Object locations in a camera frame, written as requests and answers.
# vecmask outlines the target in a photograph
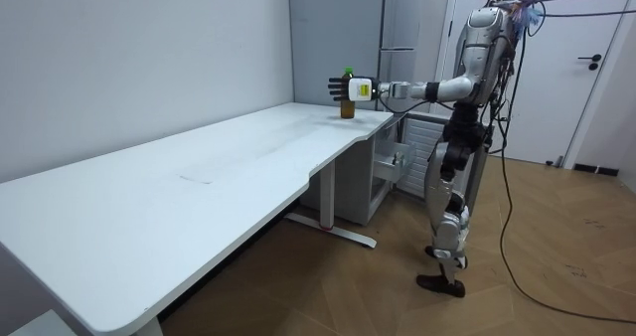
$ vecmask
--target white wall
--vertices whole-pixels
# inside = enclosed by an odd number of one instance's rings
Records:
[[[293,100],[289,0],[0,0],[0,57],[0,182]],[[0,335],[51,307],[0,251]]]
[[[628,9],[636,9],[630,0]],[[574,136],[565,167],[574,163],[621,168],[629,148],[625,136],[636,134],[636,17],[621,18],[596,87]]]
[[[625,136],[636,134],[636,24],[629,28],[627,41],[616,52],[616,65],[585,134],[577,163],[620,168],[629,147]]]
[[[627,135],[629,148],[620,165],[618,178],[634,193],[636,193],[636,134]]]

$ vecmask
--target drawer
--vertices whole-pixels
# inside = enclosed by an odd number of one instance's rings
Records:
[[[397,182],[415,158],[415,148],[402,143],[377,140],[374,153],[374,177]]]

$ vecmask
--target desk top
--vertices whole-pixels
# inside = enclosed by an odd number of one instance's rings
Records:
[[[287,103],[0,184],[0,244],[96,335],[128,335],[392,117]]]

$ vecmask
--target bottle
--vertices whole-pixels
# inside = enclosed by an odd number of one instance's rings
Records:
[[[354,69],[351,67],[345,68],[345,74],[342,76],[343,79],[349,78],[351,79],[354,76]],[[354,118],[356,114],[356,103],[353,101],[340,101],[340,117],[341,118]]]

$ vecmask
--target gray wall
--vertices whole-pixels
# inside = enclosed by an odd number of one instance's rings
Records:
[[[444,32],[448,0],[421,0],[419,35],[413,60],[414,81],[433,81]],[[327,92],[327,79],[340,76],[345,66],[357,76],[374,77],[378,68],[378,47],[382,0],[291,0],[295,96],[297,101],[338,105]],[[383,54],[387,61],[389,53]],[[374,103],[357,107],[373,108]],[[412,100],[394,100],[391,107],[405,109]],[[418,110],[428,111],[428,105]]]
[[[293,100],[288,0],[0,0],[0,57],[0,182]],[[0,250],[0,335],[57,306]]]

